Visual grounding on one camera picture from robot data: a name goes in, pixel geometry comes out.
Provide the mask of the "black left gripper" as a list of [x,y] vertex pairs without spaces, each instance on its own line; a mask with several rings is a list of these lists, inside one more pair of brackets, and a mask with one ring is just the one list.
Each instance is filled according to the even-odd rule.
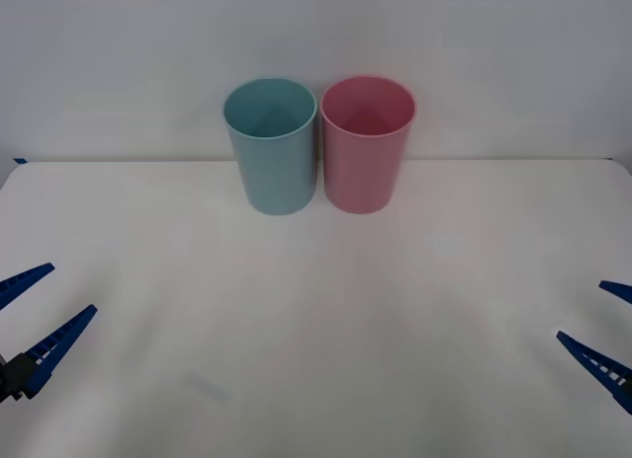
[[[46,263],[1,280],[0,309],[4,309],[53,271],[54,265]],[[37,395],[96,313],[97,307],[89,305],[33,347],[2,363],[0,402],[8,398],[18,401],[23,396]]]

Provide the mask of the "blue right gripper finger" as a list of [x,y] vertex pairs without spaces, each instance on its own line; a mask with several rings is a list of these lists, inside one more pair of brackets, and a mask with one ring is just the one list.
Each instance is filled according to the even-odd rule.
[[628,414],[631,408],[631,369],[559,331],[556,339]]
[[622,283],[603,280],[599,283],[599,288],[615,295],[621,300],[632,303],[632,286]]

